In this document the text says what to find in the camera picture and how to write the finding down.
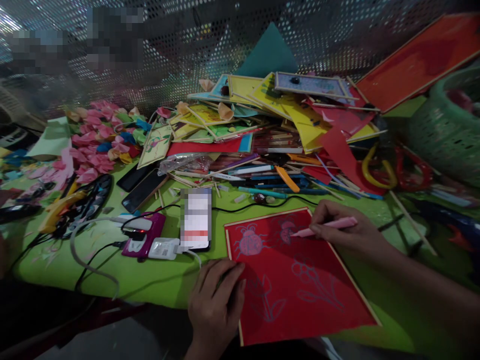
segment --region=green table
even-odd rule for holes
[[[118,181],[132,166],[121,167],[117,165],[113,176]],[[26,189],[34,180],[25,178],[10,182],[3,189],[10,187]],[[169,204],[172,200],[169,187],[183,188],[182,184],[169,180],[162,188],[163,200]],[[221,198],[213,192],[212,202],[214,207],[224,209],[238,209],[245,206],[251,199],[239,204],[233,199],[240,193],[234,189],[230,192],[221,191]],[[394,205],[391,198],[386,201],[345,197],[343,204],[356,207],[364,212],[375,225],[380,226],[389,222],[394,216],[400,214],[400,210]],[[109,215],[100,214],[100,217],[117,216],[125,212],[121,205],[125,195],[115,185],[105,206],[114,207]],[[322,196],[309,196],[308,199],[318,202]],[[331,195],[325,199],[335,200]],[[212,212],[212,243],[211,250],[200,254],[202,261],[227,256],[227,246],[223,225],[232,221],[240,221],[276,213],[285,210],[297,209],[305,206],[314,209],[308,203],[299,199],[292,199],[282,208],[269,209],[261,206],[253,206],[235,214],[214,210]],[[152,198],[143,210],[154,210],[160,206],[160,202]],[[180,235],[180,209],[172,207],[163,212],[166,215],[166,223],[162,231],[162,237],[177,238]],[[13,246],[12,258],[30,243],[36,233],[45,213],[40,213],[28,221],[17,221],[3,225],[3,234]],[[28,232],[33,234],[24,238]],[[403,219],[397,226],[391,227],[384,232],[385,237],[400,250],[405,250],[405,243],[413,243],[418,236],[413,232],[408,222]],[[417,260],[427,264],[437,271],[453,278],[455,281],[466,286],[472,286],[467,274],[472,270],[467,254],[448,242],[449,231],[444,231],[432,241],[432,245],[440,253],[440,257],[432,256],[428,250],[422,248]],[[77,252],[81,258],[86,258],[95,250],[113,241],[123,241],[127,237],[122,235],[118,228],[110,221],[100,221],[91,229],[81,233],[75,240]],[[58,256],[47,266],[45,260],[39,259],[42,248],[51,243],[39,245],[27,254],[17,267],[17,275],[24,281],[52,287],[73,290],[83,268],[78,265],[69,249],[67,241],[61,243]],[[148,302],[171,308],[185,309],[187,307],[189,292],[194,284],[198,273],[197,262],[189,255],[178,255],[175,261],[152,260],[138,263],[135,258],[121,256],[116,248],[108,248],[102,251],[93,261],[92,265],[115,276],[120,283],[120,298],[127,301]],[[338,249],[345,265],[350,270],[353,278],[371,304],[371,307],[380,318],[382,327],[362,327],[354,330],[343,331],[334,337],[358,342],[365,345],[395,349],[405,352],[414,352],[429,355],[432,358],[451,358],[458,354],[458,348],[453,341],[413,302],[413,299],[405,291],[399,288],[382,273],[373,269],[369,264],[351,256],[346,251]],[[83,282],[82,290],[86,294],[111,297],[114,294],[114,284],[103,276],[96,274],[88,275]]]

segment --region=green basket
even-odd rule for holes
[[[480,118],[447,98],[452,89],[480,102],[480,67],[454,72],[430,89],[430,98],[408,122],[408,144],[441,173],[480,187]]]

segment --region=black phone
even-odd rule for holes
[[[150,165],[141,167],[137,169],[135,165],[127,172],[125,175],[122,176],[120,180],[116,182],[116,184],[122,189],[125,190],[127,193],[131,192],[138,184],[141,182],[153,169],[155,169],[155,163]]]
[[[167,175],[157,175],[157,169],[152,170],[121,202],[123,207],[134,213],[150,199],[160,187],[167,182]]]

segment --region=perforated metal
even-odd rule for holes
[[[0,77],[32,113],[58,116],[63,104],[107,99],[148,114],[201,91],[198,80],[234,72],[270,22],[300,73],[360,78],[442,13],[469,10],[454,0],[3,0]],[[140,69],[94,71],[87,63],[91,7],[143,8]],[[13,74],[7,36],[14,30],[66,31],[68,71]]]

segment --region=hand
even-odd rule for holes
[[[355,217],[358,224],[341,230],[322,225],[345,217]],[[375,262],[398,252],[363,213],[333,201],[321,200],[318,203],[311,218],[310,229],[317,238],[345,247]]]
[[[235,337],[245,300],[246,280],[238,281],[244,269],[226,258],[201,268],[188,302],[193,340],[185,360],[219,359]]]

